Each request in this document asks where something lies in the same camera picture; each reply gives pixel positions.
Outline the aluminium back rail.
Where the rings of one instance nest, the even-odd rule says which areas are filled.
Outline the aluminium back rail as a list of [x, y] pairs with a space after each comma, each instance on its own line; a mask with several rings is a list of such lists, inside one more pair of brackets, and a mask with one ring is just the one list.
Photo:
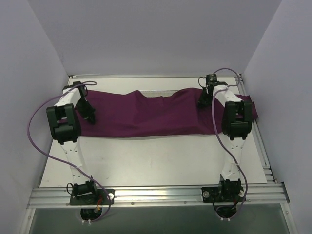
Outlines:
[[119, 74], [119, 75], [105, 75], [105, 74], [76, 74], [76, 75], [69, 75], [69, 78], [198, 78], [203, 77], [204, 75], [201, 74]]

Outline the aluminium right side rail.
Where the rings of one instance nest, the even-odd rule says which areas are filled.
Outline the aluminium right side rail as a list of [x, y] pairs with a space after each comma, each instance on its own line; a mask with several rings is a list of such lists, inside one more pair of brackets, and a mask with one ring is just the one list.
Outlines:
[[[237, 87], [239, 90], [239, 93], [241, 95], [247, 96], [248, 92], [246, 91], [245, 85], [244, 85], [244, 81], [243, 81], [243, 77], [242, 74], [238, 74], [238, 76], [235, 78], [236, 83], [237, 83]], [[268, 183], [274, 183], [276, 184], [277, 181], [273, 175], [273, 171], [269, 162], [269, 158], [267, 156], [267, 152], [266, 149], [264, 147], [264, 143], [259, 131], [259, 127], [257, 124], [257, 121], [254, 120], [252, 123], [252, 135], [254, 137], [254, 141], [255, 141], [255, 145], [257, 147], [257, 151], [259, 153], [259, 157], [260, 157], [260, 161], [262, 163], [262, 167], [266, 176], [266, 180]]]

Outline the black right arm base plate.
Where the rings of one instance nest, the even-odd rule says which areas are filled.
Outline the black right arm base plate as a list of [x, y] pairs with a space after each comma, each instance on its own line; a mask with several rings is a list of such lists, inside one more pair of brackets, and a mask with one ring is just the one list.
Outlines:
[[204, 203], [235, 203], [242, 202], [244, 198], [244, 188], [238, 187], [202, 187], [202, 199]]

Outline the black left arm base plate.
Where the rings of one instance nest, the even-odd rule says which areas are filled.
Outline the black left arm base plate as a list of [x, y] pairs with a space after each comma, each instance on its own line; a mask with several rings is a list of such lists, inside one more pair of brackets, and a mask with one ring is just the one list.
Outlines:
[[72, 195], [69, 204], [73, 206], [112, 205], [114, 203], [115, 190], [106, 189], [106, 191], [109, 194], [110, 200], [107, 198], [107, 194], [102, 189], [98, 189], [96, 194], [89, 192], [84, 195]]

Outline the aluminium front frame rail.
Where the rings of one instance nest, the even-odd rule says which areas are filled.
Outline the aluminium front frame rail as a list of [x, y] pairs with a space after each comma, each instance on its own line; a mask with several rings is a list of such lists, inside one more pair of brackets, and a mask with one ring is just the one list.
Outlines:
[[[165, 206], [208, 206], [202, 200], [200, 186], [163, 187], [114, 187], [113, 208], [121, 207], [165, 207]], [[267, 183], [248, 186], [245, 205], [288, 203], [283, 184]], [[33, 189], [27, 208], [94, 208], [95, 205], [70, 205], [65, 188]]]

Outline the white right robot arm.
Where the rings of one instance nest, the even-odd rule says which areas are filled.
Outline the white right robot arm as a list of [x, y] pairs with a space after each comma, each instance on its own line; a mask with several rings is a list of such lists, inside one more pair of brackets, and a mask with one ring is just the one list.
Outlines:
[[[217, 101], [223, 107], [222, 134], [218, 133], [216, 124]], [[213, 130], [226, 154], [221, 179], [226, 182], [247, 183], [247, 177], [241, 168], [241, 159], [246, 138], [252, 130], [252, 103], [236, 96], [225, 82], [216, 82], [207, 84], [203, 88], [198, 105], [199, 107], [211, 106]]]

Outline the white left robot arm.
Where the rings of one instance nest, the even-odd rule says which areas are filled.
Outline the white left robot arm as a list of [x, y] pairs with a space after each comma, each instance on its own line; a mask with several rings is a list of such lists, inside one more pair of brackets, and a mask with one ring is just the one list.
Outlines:
[[75, 81], [64, 86], [63, 96], [46, 109], [46, 114], [52, 138], [60, 144], [71, 169], [71, 196], [80, 196], [86, 204], [94, 204], [98, 200], [98, 191], [94, 182], [83, 174], [86, 164], [79, 142], [82, 136], [79, 117], [90, 124], [96, 122], [95, 108], [87, 101], [87, 95], [86, 83]]

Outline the purple cloth wrap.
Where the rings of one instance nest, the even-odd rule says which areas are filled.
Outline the purple cloth wrap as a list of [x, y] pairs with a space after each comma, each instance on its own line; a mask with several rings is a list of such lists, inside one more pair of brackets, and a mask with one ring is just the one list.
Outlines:
[[211, 107], [198, 108], [201, 90], [186, 88], [169, 97], [145, 97], [140, 91], [121, 95], [88, 92], [95, 123], [79, 117], [84, 137], [213, 135]]

